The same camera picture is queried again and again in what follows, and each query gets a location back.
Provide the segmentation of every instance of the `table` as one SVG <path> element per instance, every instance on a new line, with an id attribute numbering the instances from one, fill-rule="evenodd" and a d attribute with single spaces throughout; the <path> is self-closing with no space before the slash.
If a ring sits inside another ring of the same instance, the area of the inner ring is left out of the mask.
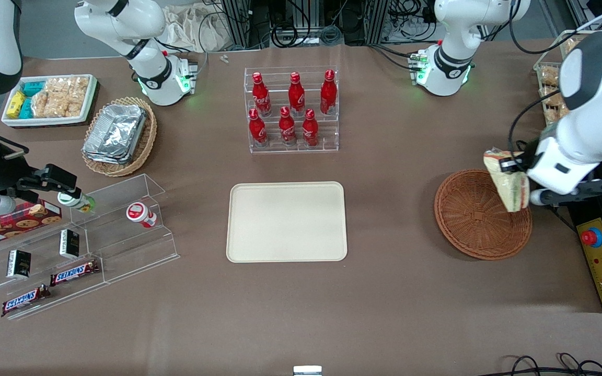
<path id="1" fill-rule="evenodd" d="M 438 98 L 367 48 L 228 55 L 229 65 L 211 55 L 196 95 L 155 107 L 159 133 L 139 171 L 168 192 L 161 205 L 181 258 L 28 319 L 0 319 L 0 374 L 266 375 L 318 364 L 327 375 L 473 375 L 509 369 L 511 355 L 556 367 L 560 351 L 602 362 L 599 300 L 576 234 L 552 213 L 533 208 L 528 245 L 499 262 L 459 253 L 433 217 L 444 178 L 506 147 L 512 119 L 537 97 L 537 56 L 484 43 L 468 83 Z M 341 150 L 251 156 L 244 67 L 313 64 L 341 69 Z M 122 58 L 25 67 L 26 76 L 71 73 L 99 79 L 98 108 L 141 96 Z M 544 126 L 535 107 L 516 137 Z M 119 179 L 84 165 L 84 132 L 0 124 L 31 148 L 31 165 L 60 165 L 89 192 Z M 227 260 L 229 190 L 277 181 L 344 186 L 344 260 Z"/>

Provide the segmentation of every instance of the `red button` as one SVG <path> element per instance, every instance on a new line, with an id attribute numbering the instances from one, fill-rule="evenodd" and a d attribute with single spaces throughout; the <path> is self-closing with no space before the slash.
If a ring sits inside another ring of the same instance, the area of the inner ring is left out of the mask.
<path id="1" fill-rule="evenodd" d="M 594 231 L 591 231 L 590 229 L 582 231 L 580 239 L 584 244 L 587 245 L 594 245 L 598 242 L 598 236 L 596 236 L 596 233 Z"/>

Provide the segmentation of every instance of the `small bottle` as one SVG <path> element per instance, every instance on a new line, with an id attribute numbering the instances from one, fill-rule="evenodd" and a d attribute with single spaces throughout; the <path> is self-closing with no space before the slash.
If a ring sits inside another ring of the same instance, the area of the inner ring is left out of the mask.
<path id="1" fill-rule="evenodd" d="M 306 110 L 306 119 L 303 121 L 303 139 L 306 141 L 307 147 L 313 148 L 317 146 L 318 129 L 319 126 L 315 120 L 315 111 L 312 109 Z"/>
<path id="2" fill-rule="evenodd" d="M 132 222 L 141 224 L 144 228 L 151 228 L 157 223 L 157 214 L 152 212 L 142 202 L 135 202 L 127 208 L 127 218 Z"/>
<path id="3" fill-rule="evenodd" d="M 296 145 L 296 133 L 294 133 L 294 119 L 290 117 L 290 110 L 286 105 L 280 108 L 280 121 L 277 124 L 280 127 L 282 143 L 287 147 Z"/>
<path id="4" fill-rule="evenodd" d="M 287 92 L 290 98 L 292 116 L 299 118 L 306 111 L 306 91 L 301 86 L 301 75 L 298 72 L 290 74 L 290 89 Z"/>
<path id="5" fill-rule="evenodd" d="M 271 97 L 268 93 L 268 88 L 263 83 L 260 72 L 252 74 L 252 81 L 255 84 L 252 88 L 252 96 L 255 98 L 255 105 L 261 116 L 271 116 Z"/>
<path id="6" fill-rule="evenodd" d="M 57 200 L 62 205 L 81 211 L 84 213 L 91 212 L 94 209 L 94 199 L 88 195 L 82 194 L 79 199 L 73 198 L 66 193 L 58 193 Z"/>
<path id="7" fill-rule="evenodd" d="M 266 135 L 265 124 L 260 119 L 256 109 L 251 109 L 248 113 L 250 117 L 250 135 L 254 140 L 255 147 L 263 148 L 268 146 L 268 135 Z"/>
<path id="8" fill-rule="evenodd" d="M 325 83 L 322 84 L 320 90 L 320 111 L 325 115 L 336 114 L 336 97 L 338 95 L 338 88 L 334 79 L 336 78 L 336 72 L 328 69 L 325 72 Z"/>

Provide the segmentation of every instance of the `clear acrylic bottle rack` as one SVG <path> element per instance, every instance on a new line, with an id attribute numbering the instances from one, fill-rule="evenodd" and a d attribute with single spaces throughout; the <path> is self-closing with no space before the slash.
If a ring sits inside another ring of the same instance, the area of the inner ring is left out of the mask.
<path id="1" fill-rule="evenodd" d="M 335 83 L 338 89 L 336 97 L 336 113 L 333 115 L 325 115 L 320 112 L 320 89 L 325 81 L 325 71 L 332 69 L 336 72 Z M 271 97 L 271 116 L 262 117 L 265 123 L 266 133 L 269 138 L 269 143 L 266 147 L 258 148 L 254 145 L 252 135 L 250 135 L 248 124 L 248 110 L 255 108 L 255 101 L 252 95 L 254 83 L 252 74 L 260 72 L 263 78 L 263 83 L 269 90 Z M 283 105 L 289 106 L 290 100 L 287 96 L 287 91 L 290 88 L 290 74 L 298 72 L 301 75 L 301 85 L 306 92 L 306 109 L 315 111 L 315 119 L 317 120 L 319 131 L 319 144 L 316 147 L 306 147 L 303 142 L 303 117 L 294 118 L 294 130 L 296 133 L 296 145 L 288 147 L 282 143 L 280 128 L 278 121 L 280 120 L 280 108 Z M 244 94 L 246 101 L 246 111 L 244 112 L 246 127 L 248 133 L 248 144 L 250 152 L 260 154 L 265 152 L 330 152 L 339 150 L 339 114 L 340 114 L 340 97 L 341 86 L 339 84 L 339 71 L 336 66 L 306 66 L 306 67 L 258 67 L 246 68 L 244 76 Z"/>
<path id="2" fill-rule="evenodd" d="M 53 231 L 31 231 L 23 240 L 3 243 L 0 247 L 0 292 L 2 302 L 14 299 L 34 290 L 40 284 L 50 285 L 50 275 L 67 271 L 89 260 L 96 260 L 98 272 L 87 274 L 74 280 L 49 287 L 50 297 L 8 313 L 8 319 L 19 319 L 42 310 L 50 309 L 73 298 L 85 295 L 115 281 L 177 259 L 175 241 L 171 231 L 164 226 L 159 204 L 155 199 L 165 191 L 149 178 L 141 174 L 87 193 L 96 202 L 90 213 L 74 209 L 70 212 L 71 221 L 53 227 Z M 152 228 L 127 219 L 125 211 L 129 204 L 144 203 L 157 214 L 157 223 Z M 70 229 L 79 234 L 79 258 L 66 259 L 60 256 L 60 233 Z M 31 253 L 29 278 L 15 280 L 6 277 L 10 250 Z"/>

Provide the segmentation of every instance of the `round wicker basket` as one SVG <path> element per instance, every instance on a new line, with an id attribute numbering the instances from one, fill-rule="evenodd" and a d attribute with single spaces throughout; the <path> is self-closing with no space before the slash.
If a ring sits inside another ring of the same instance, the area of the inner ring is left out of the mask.
<path id="1" fill-rule="evenodd" d="M 438 188 L 433 210 L 447 240 L 482 260 L 517 254 L 528 242 L 533 227 L 528 208 L 506 211 L 486 170 L 451 174 Z"/>
<path id="2" fill-rule="evenodd" d="M 134 171 L 138 170 L 143 166 L 145 160 L 148 159 L 151 150 L 153 150 L 153 143 L 155 143 L 155 136 L 157 136 L 157 119 L 155 119 L 155 114 L 153 113 L 153 109 L 150 108 L 150 105 L 147 104 L 144 100 L 139 98 L 120 98 L 115 99 L 110 102 L 110 104 L 123 104 L 123 105 L 139 105 L 142 109 L 146 111 L 146 119 L 144 123 L 143 131 L 141 131 L 141 136 L 138 139 L 138 145 L 136 145 L 136 150 L 134 151 L 134 157 L 131 162 L 125 164 L 112 164 L 112 163 L 104 163 L 104 162 L 96 162 L 95 160 L 87 159 L 85 155 L 83 155 L 83 160 L 85 160 L 85 164 L 88 165 L 88 168 L 96 173 L 105 174 L 106 176 L 110 176 L 113 178 L 117 178 L 120 176 L 125 176 L 127 174 L 131 174 Z M 88 128 L 87 134 L 85 135 L 85 140 L 88 139 L 92 129 L 94 128 L 94 123 L 99 115 L 102 113 L 104 106 L 97 114 L 92 118 L 90 123 L 90 127 Z"/>

